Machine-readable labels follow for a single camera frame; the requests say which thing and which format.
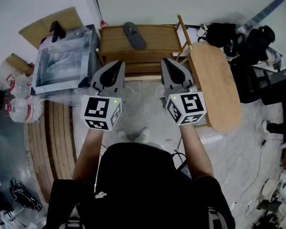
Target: slipper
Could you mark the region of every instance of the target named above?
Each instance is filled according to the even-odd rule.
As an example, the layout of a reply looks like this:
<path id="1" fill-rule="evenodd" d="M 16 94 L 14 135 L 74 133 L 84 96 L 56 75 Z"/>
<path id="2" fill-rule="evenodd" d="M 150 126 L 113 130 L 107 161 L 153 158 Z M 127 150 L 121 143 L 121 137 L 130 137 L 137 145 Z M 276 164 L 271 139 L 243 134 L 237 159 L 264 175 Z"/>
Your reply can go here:
<path id="1" fill-rule="evenodd" d="M 139 33 L 139 30 L 134 23 L 126 22 L 123 25 L 123 29 L 125 36 L 133 48 L 139 50 L 146 48 L 146 42 L 144 41 L 142 35 Z"/>

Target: black shirt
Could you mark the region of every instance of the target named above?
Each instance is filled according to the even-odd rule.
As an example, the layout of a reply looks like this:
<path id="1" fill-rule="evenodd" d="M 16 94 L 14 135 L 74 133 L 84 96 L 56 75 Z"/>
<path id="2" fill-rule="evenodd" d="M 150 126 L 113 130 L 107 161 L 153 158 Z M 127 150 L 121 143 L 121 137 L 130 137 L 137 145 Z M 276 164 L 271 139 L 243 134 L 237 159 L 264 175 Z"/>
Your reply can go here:
<path id="1" fill-rule="evenodd" d="M 202 177 L 188 184 L 168 152 L 119 143 L 110 146 L 101 159 L 95 193 L 94 187 L 79 181 L 54 181 L 46 228 L 70 228 L 78 220 L 85 228 L 177 225 L 208 229 L 210 211 L 222 215 L 228 229 L 235 228 L 215 178 Z M 214 228 L 220 225 L 217 221 Z"/>

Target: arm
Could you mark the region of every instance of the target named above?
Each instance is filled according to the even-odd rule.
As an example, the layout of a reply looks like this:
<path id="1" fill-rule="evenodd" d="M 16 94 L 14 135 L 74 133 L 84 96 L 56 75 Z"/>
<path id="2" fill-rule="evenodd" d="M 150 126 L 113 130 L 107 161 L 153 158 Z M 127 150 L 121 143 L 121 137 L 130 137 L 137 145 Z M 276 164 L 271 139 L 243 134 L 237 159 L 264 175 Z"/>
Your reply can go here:
<path id="1" fill-rule="evenodd" d="M 73 180 L 94 186 L 99 165 L 103 131 L 89 129 L 73 171 Z"/>
<path id="2" fill-rule="evenodd" d="M 211 161 L 194 125 L 181 125 L 180 131 L 192 179 L 195 181 L 205 176 L 214 177 Z"/>

